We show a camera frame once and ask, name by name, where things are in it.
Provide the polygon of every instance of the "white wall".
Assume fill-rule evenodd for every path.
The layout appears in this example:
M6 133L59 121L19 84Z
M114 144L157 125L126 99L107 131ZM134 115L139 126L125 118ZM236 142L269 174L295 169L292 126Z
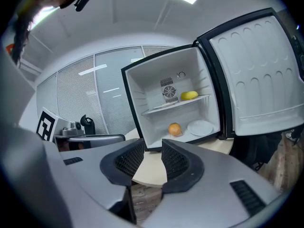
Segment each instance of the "white wall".
M190 33L185 35L185 31L176 31L173 28L153 32L153 25L155 24L145 22L121 23L73 35L49 55L45 69L36 79L35 85L41 84L68 64L96 52L144 44L177 47L190 44L195 40Z
M37 88L34 86L34 83L28 81L33 88L36 90ZM29 101L27 107L24 109L22 117L19 121L19 127L24 128L26 130L30 130L32 132L36 132L37 124L38 124L38 114L37 114L37 100L36 100L36 92L32 96Z
M266 8L273 8L276 12L286 8L281 0L206 0L204 3L206 9L192 28L198 36L244 14Z

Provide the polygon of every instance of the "vent grille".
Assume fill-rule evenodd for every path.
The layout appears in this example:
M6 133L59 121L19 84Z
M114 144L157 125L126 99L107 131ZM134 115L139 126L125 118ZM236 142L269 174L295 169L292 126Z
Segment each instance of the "vent grille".
M167 46L143 46L143 51L146 57L151 56L155 53L165 51L174 47L167 47Z
M80 157L74 157L72 159L63 160L63 162L66 165L71 165L71 164L74 164L74 163L77 163L77 162L80 162L80 161L83 161L83 159L81 159Z
M174 98L167 99L166 103L171 103L171 102L178 101L178 100L179 99L177 97L174 97Z
M176 92L176 89L171 85L165 87L163 90L163 94L168 98L175 96L175 92Z
M231 182L230 185L250 216L257 214L265 207L265 203L243 180Z
M162 145L161 160L166 168L167 179L171 180L182 175L188 168L189 162L183 154L167 145Z
M127 153L118 156L115 166L126 175L133 177L143 161L144 142L132 148Z
M173 80L171 77L161 80L161 87L172 85L172 84L173 84Z

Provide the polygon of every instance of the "window blinds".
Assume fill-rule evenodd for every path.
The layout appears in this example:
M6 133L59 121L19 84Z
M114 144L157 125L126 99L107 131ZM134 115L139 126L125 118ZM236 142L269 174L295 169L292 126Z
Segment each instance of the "window blinds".
M45 107L49 111L58 114L56 100L56 74L52 75L42 84L37 86L37 112L41 115L42 108Z
M94 120L96 134L107 134L95 89L94 71L81 73L93 67L92 56L58 72L58 111L61 117L78 122L86 114Z
M126 48L96 55L96 83L104 119L110 134L126 134L135 127L121 68L132 59L143 58L140 47Z
M143 46L143 51L145 53L145 56L151 56L155 53L161 52L161 51L165 51L168 49L171 49L174 47L168 47L168 46Z

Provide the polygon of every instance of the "wooden floor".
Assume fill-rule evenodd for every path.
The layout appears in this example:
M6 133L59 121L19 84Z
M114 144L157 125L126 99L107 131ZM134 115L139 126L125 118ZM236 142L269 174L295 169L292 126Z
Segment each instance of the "wooden floor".
M294 145L282 134L282 140L268 164L264 164L258 173L266 178L274 187L284 192L291 189L304 166L304 134Z
M266 178L274 187L285 192L292 188L300 176L304 166L304 134L294 145L282 134L276 152L268 164L264 164L258 173ZM132 198L140 225L155 210L161 201L162 189L146 187L140 184L132 186Z

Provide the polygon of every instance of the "round table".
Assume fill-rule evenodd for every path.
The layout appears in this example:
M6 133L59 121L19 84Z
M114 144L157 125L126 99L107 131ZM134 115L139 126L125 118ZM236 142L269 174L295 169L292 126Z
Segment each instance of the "round table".
M125 135L126 140L139 138L137 129L133 129ZM219 140L216 138L198 142L195 145L201 148L229 154L234 139ZM143 161L133 176L133 181L148 186L161 188L167 182L166 169L162 163L160 152L145 152Z

